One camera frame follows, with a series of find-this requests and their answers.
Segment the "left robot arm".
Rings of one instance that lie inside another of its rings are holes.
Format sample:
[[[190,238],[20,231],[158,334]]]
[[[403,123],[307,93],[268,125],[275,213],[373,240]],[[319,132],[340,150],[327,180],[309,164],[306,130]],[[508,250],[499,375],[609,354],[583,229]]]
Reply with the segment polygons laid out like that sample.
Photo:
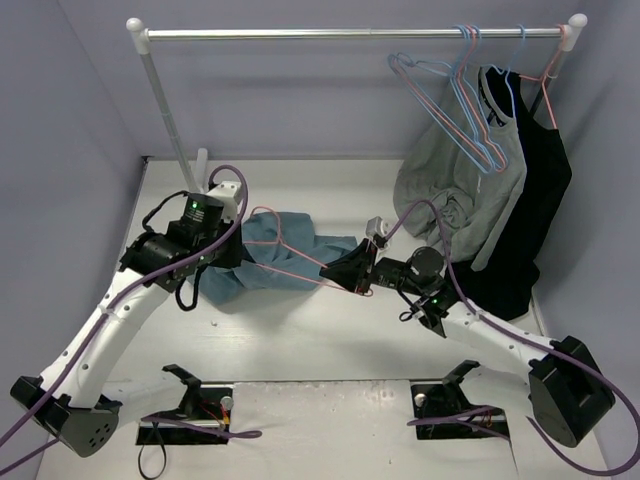
[[[7,442],[29,420],[81,457],[101,449],[130,422],[158,421],[163,413],[191,418],[199,409],[201,382],[170,364],[151,382],[108,378],[146,320],[191,275],[209,266],[240,263],[240,225],[246,193],[188,193],[182,216],[166,232],[147,228],[125,251],[102,300],[59,357],[38,376],[21,376],[11,397],[24,415],[6,432]]]

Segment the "pink hanger at rack end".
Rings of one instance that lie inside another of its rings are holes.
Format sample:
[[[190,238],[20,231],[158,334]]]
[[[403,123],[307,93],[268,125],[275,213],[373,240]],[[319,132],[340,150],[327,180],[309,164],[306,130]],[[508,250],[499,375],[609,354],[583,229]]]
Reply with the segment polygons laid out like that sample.
[[[556,52],[550,58],[541,76],[540,77],[531,77],[527,75],[520,76],[522,80],[537,82],[539,84],[539,90],[534,97],[534,100],[529,109],[529,113],[531,114],[532,117],[534,117],[538,112],[539,108],[542,105],[544,105],[551,123],[551,128],[553,130],[557,130],[558,125],[557,125],[556,117],[550,101],[550,96],[549,96],[550,85],[559,76],[559,72],[561,70],[561,67],[563,66],[563,63],[565,61],[565,56],[568,52],[567,45],[569,43],[569,40],[572,34],[572,27],[569,24],[559,24],[558,28],[561,31],[562,38],[559,41]]]

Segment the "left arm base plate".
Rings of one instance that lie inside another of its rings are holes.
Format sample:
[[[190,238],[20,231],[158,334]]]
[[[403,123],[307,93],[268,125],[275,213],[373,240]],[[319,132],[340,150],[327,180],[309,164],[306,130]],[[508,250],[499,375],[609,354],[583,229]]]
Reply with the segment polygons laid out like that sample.
[[[138,446],[196,446],[226,445],[228,439],[177,425],[177,422],[228,432],[231,409],[234,405],[234,385],[208,383],[184,368],[169,364],[162,368],[170,378],[186,388],[168,407],[148,413],[161,419],[158,423],[143,420],[139,423],[135,444]]]

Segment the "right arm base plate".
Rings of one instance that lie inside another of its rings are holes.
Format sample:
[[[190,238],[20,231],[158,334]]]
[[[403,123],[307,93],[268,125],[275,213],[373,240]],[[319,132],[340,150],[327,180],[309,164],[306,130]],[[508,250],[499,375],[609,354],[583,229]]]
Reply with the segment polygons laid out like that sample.
[[[510,441],[504,411],[469,402],[461,384],[480,364],[466,360],[442,380],[410,382],[414,419],[411,426],[419,441],[499,438]]]

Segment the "white metal clothes rack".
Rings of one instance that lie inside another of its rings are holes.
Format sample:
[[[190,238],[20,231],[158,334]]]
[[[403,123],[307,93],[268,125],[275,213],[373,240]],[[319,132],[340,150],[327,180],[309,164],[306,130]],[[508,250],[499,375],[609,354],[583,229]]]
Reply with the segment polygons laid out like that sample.
[[[588,24],[584,13],[572,15],[568,21],[557,27],[548,28],[480,28],[476,37],[481,39],[552,39],[560,40],[559,54],[564,57],[571,52]],[[196,167],[192,168],[180,134],[171,113],[159,74],[151,55],[154,42],[199,42],[199,41],[270,41],[270,40],[413,40],[413,39],[462,39],[464,31],[455,28],[444,29],[386,29],[386,28],[288,28],[288,29],[149,29],[139,18],[126,21],[126,29],[140,57],[155,101],[175,153],[185,185],[189,191],[202,190],[207,181],[205,167],[206,153],[196,155]]]

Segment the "black tank top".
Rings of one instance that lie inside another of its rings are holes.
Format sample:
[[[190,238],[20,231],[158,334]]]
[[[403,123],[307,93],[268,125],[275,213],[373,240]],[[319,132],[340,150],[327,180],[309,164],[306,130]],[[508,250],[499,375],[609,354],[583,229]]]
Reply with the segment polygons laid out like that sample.
[[[516,119],[527,174],[523,191],[487,265],[475,271],[469,261],[453,265],[465,296],[507,321],[527,313],[532,287],[540,276],[535,259],[572,178],[558,130],[541,126],[520,93],[521,77],[488,69],[482,77],[495,107]]]

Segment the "blue t shirt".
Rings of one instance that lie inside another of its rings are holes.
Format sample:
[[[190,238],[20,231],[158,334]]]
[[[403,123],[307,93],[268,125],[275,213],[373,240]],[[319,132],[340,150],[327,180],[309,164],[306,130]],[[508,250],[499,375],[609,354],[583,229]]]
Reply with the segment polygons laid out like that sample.
[[[256,207],[241,228],[245,258],[231,269],[209,267],[199,293],[220,306],[250,290],[312,291],[323,266],[358,246],[354,236],[320,235],[311,216]]]

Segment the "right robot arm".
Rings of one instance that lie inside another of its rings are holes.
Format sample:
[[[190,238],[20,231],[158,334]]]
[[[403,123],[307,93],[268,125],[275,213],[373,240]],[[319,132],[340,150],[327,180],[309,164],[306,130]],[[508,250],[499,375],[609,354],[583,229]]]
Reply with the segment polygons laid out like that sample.
[[[470,348],[471,357],[424,390],[416,424],[452,423],[485,410],[514,411],[532,419],[552,440],[574,448],[614,406],[610,387],[588,348],[528,333],[463,300],[442,274],[443,256],[420,247],[406,261],[380,258],[364,240],[320,270],[321,277],[363,295],[373,286],[395,291],[417,320],[439,337]]]

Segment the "grey sweatshirt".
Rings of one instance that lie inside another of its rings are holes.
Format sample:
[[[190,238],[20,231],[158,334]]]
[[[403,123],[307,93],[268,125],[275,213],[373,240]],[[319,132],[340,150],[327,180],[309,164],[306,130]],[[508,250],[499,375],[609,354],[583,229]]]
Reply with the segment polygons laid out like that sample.
[[[396,214],[409,234],[441,250],[444,228],[452,262],[469,261],[475,271],[486,267],[527,174],[515,119],[495,107],[489,91],[481,91],[486,71],[468,67],[465,83],[475,91],[491,142],[502,156],[501,171],[486,170],[470,145],[472,133],[456,95],[447,91],[440,106],[469,140],[431,124],[402,163],[393,192]]]

